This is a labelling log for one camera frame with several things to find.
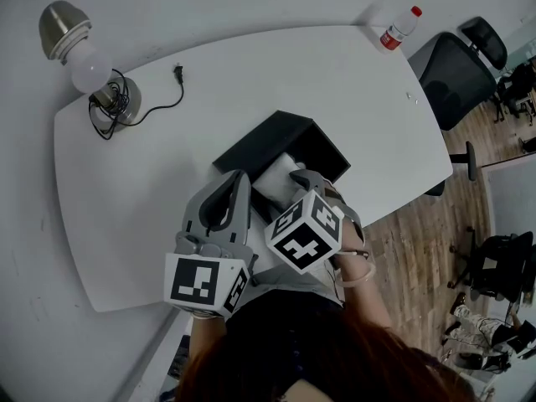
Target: black and white marker cube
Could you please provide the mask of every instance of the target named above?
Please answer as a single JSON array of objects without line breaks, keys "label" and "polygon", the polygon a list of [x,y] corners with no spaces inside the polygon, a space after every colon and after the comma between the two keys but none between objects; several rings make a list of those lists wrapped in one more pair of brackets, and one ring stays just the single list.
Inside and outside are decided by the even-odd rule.
[{"label": "black and white marker cube", "polygon": [[164,301],[189,312],[229,317],[249,278],[241,259],[168,253]]},{"label": "black and white marker cube", "polygon": [[308,192],[265,229],[268,248],[300,274],[341,249],[343,212]]}]

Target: wrist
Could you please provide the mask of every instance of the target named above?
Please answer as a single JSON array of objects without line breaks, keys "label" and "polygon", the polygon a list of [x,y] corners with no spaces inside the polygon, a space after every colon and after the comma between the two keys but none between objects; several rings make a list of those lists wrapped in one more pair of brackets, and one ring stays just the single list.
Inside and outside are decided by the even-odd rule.
[{"label": "wrist", "polygon": [[364,247],[363,240],[359,238],[358,233],[353,226],[353,222],[345,218],[343,220],[343,250],[362,250]]},{"label": "wrist", "polygon": [[343,281],[363,278],[370,271],[369,263],[362,256],[335,255],[335,261],[341,269]]}]

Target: light bulb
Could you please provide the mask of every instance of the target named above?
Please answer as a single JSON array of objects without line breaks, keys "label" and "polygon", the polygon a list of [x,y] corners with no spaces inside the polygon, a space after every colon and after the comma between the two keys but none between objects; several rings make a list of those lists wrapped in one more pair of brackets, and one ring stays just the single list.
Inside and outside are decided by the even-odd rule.
[{"label": "light bulb", "polygon": [[102,88],[111,76],[111,57],[87,39],[78,42],[66,55],[75,88],[86,94]]}]

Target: red bottle cap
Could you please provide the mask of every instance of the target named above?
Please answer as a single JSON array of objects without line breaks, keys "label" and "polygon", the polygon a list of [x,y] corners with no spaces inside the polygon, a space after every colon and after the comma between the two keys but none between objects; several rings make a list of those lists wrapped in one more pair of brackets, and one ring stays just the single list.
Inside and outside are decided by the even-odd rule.
[{"label": "red bottle cap", "polygon": [[416,6],[414,6],[414,7],[411,8],[411,12],[412,12],[417,18],[418,18],[420,15],[422,15],[422,11],[421,11],[418,7],[416,7]]}]

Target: plastic bottle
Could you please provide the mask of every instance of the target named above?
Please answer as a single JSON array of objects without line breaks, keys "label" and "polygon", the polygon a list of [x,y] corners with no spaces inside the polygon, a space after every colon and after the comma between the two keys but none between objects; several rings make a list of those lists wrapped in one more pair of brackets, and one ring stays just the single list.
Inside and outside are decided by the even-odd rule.
[{"label": "plastic bottle", "polygon": [[416,6],[412,7],[409,12],[402,13],[379,38],[381,44],[389,50],[398,48],[402,41],[415,30],[420,15],[422,11]]}]

